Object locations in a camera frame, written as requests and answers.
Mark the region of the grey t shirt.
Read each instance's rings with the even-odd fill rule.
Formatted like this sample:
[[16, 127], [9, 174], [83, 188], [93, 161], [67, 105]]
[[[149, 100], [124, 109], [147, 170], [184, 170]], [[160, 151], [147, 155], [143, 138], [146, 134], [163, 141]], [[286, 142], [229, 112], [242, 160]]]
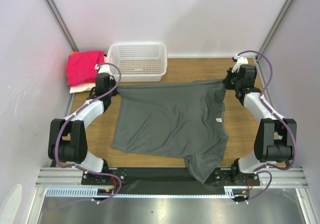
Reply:
[[226, 89], [221, 80], [118, 88], [121, 105], [112, 147], [129, 153], [183, 158], [205, 183], [222, 161]]

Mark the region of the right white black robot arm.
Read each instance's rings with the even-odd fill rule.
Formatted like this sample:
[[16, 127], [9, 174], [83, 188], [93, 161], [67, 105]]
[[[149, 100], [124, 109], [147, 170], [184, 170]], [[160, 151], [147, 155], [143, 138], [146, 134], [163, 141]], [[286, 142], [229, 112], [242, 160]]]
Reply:
[[277, 112], [255, 87], [257, 69], [249, 64], [236, 64], [227, 71], [223, 84], [234, 90], [242, 106], [259, 121], [253, 152], [236, 159], [231, 166], [230, 179], [236, 185], [248, 180], [264, 168], [277, 169], [278, 163], [294, 162], [297, 123]]

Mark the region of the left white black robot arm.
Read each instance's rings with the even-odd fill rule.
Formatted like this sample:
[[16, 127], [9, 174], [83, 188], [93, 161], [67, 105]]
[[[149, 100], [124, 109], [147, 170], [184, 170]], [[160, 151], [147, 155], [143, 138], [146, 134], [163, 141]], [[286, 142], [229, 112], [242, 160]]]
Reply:
[[99, 184], [109, 181], [109, 166], [106, 160], [88, 151], [86, 128], [107, 111], [112, 97], [119, 93], [116, 86], [112, 75], [98, 74], [85, 103], [73, 114], [53, 119], [50, 124], [48, 157], [57, 163], [68, 163], [93, 172], [92, 178]]

